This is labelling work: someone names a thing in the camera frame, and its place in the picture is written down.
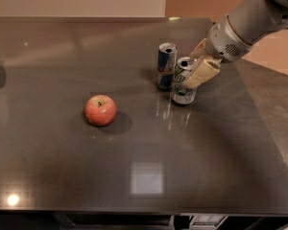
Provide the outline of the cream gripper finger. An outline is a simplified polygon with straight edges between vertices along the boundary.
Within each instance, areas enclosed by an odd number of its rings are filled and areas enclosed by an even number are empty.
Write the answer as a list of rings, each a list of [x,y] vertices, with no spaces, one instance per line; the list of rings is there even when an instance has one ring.
[[[221,69],[221,60],[215,57],[199,57],[195,66],[182,81],[182,86],[187,89],[195,89],[201,84],[214,78]]]
[[[204,38],[198,43],[198,45],[193,49],[193,51],[190,53],[189,56],[193,59],[205,56],[206,55],[205,43],[206,39]]]

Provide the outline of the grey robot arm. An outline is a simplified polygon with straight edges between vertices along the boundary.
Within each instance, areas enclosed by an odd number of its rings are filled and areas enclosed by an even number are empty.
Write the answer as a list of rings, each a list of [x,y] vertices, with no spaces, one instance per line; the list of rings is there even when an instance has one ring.
[[[243,0],[209,30],[192,51],[195,67],[182,86],[194,89],[214,78],[223,62],[246,55],[266,35],[288,28],[288,0]]]

